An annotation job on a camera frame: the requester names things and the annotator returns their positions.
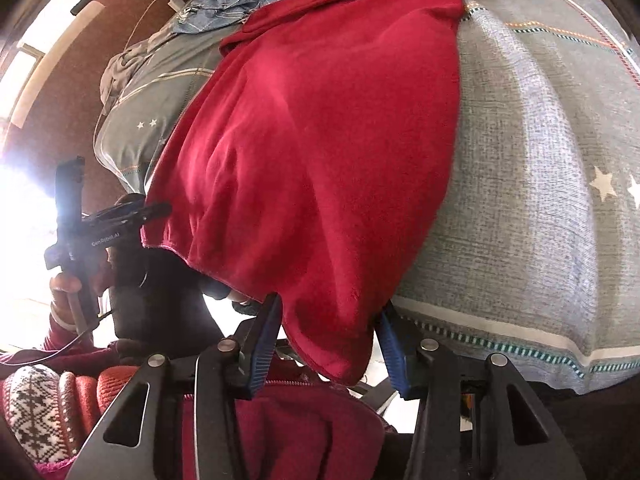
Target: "orange stitching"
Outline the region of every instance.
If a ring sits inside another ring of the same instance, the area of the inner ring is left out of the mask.
[[[572,32],[570,30],[564,30],[563,28],[555,28],[555,27],[549,27],[548,25],[545,25],[544,23],[540,23],[540,22],[524,22],[524,23],[505,23],[505,25],[507,25],[507,27],[530,27],[531,25],[536,25],[538,27],[544,27],[544,28],[548,28],[549,30],[552,30],[554,32],[559,32],[561,34],[571,34],[572,36],[575,36],[576,38],[583,38],[584,40],[589,40],[589,41],[594,41],[595,43],[599,43],[603,46],[608,46],[609,48],[614,48],[615,45],[613,43],[611,43],[610,41],[600,41],[600,40],[596,40],[596,38],[592,38],[591,36],[585,36],[584,34],[578,34],[577,32]]]
[[[638,88],[640,88],[640,78],[638,77],[638,73],[631,68],[631,66],[629,65],[629,63],[626,60],[625,56],[623,55],[622,51],[615,44],[613,44],[609,40],[609,38],[606,37],[606,35],[600,29],[600,27],[597,27],[596,24],[593,22],[593,20],[589,16],[587,16],[584,12],[582,12],[580,9],[578,9],[578,7],[576,7],[576,4],[574,2],[572,2],[571,0],[562,0],[562,1],[564,1],[566,4],[569,4],[575,10],[577,10],[580,13],[580,15],[583,17],[584,21],[589,23],[589,25],[591,25],[593,30],[595,30],[603,40],[607,41],[607,43],[611,43],[611,45],[613,47],[613,51],[616,53],[616,55],[620,59],[622,65],[625,67],[626,71],[631,76],[631,79],[633,79],[634,82],[636,83],[636,86],[638,86]]]

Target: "black clamp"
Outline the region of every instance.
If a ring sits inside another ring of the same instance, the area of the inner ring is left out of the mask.
[[[171,442],[180,444],[176,409],[184,394],[194,394],[198,478],[246,480],[234,401],[251,399],[264,385],[281,320],[282,301],[270,294],[255,319],[199,356],[149,356],[92,431],[67,480],[159,480],[165,475],[158,470],[175,471],[180,452]]]
[[[388,304],[376,334],[393,386],[420,399],[405,480],[459,480],[461,394],[472,394],[471,468],[477,480],[586,480],[540,399],[503,354],[455,355]]]

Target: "hand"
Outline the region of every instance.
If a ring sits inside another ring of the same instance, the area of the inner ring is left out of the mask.
[[[103,251],[97,257],[97,272],[89,277],[89,284],[96,296],[101,296],[104,291],[113,285],[113,269],[108,261],[107,251]],[[56,315],[69,325],[75,324],[74,316],[69,307],[67,294],[77,294],[82,288],[80,280],[68,272],[60,272],[49,282],[49,288],[53,301],[51,308]]]

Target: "brown wall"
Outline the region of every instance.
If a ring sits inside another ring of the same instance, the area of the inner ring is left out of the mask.
[[[9,129],[2,163],[22,170],[53,196],[56,165],[86,159],[83,208],[94,212],[113,205],[125,192],[118,179],[95,159],[93,135],[102,110],[100,78],[153,0],[97,0],[105,6],[62,55],[44,82],[24,126]],[[173,15],[166,0],[154,3],[132,43],[148,38]]]

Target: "blue gripper pad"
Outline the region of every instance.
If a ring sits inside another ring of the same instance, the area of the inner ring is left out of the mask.
[[[376,321],[376,335],[378,336],[382,355],[385,358],[386,371],[389,374],[391,385],[398,391],[400,397],[404,399],[410,390],[404,352],[384,310]]]
[[[264,386],[267,379],[271,358],[276,346],[276,339],[282,323],[282,298],[276,296],[267,315],[267,320],[262,327],[254,353],[251,357],[251,380],[249,391],[252,396]]]

